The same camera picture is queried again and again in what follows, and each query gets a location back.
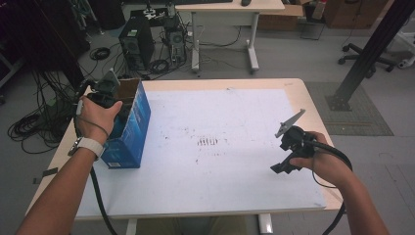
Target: scribbled marks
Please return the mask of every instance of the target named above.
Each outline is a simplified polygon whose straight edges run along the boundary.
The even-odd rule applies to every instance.
[[[211,146],[217,145],[218,140],[214,137],[201,137],[198,141],[198,146]]]

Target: pole base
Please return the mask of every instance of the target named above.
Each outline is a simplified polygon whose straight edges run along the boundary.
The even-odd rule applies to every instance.
[[[351,112],[351,106],[338,96],[326,96],[327,104],[331,111]]]

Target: green mat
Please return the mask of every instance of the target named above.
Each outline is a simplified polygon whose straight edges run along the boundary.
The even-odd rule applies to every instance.
[[[358,136],[393,136],[363,87],[357,87],[349,104],[351,112],[331,111],[325,96],[333,96],[339,88],[338,82],[306,82],[308,92],[323,119],[329,134]]]

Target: black chair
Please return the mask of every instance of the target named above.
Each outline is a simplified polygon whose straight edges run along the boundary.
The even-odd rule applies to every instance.
[[[356,45],[352,43],[348,43],[348,45],[344,46],[342,50],[344,52],[347,52],[349,49],[355,51],[358,55],[347,55],[347,56],[341,57],[338,61],[339,65],[343,65],[347,60],[356,60],[359,57],[360,53],[362,52],[361,48],[357,47]],[[387,65],[388,66],[386,68],[387,72],[393,71],[394,67],[396,66],[396,62],[382,58],[382,57],[379,57],[378,60],[376,60],[376,62]],[[367,78],[372,77],[375,72],[376,72],[375,65],[372,65],[370,70],[366,73],[366,77]]]

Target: person's right hand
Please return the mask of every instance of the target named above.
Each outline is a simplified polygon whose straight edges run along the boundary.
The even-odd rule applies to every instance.
[[[313,131],[309,131],[309,133],[315,135],[317,142],[327,144],[326,137],[322,133]],[[348,179],[353,175],[342,160],[322,149],[317,150],[313,158],[293,158],[290,160],[290,164],[314,170],[318,176],[338,188],[347,184]]]

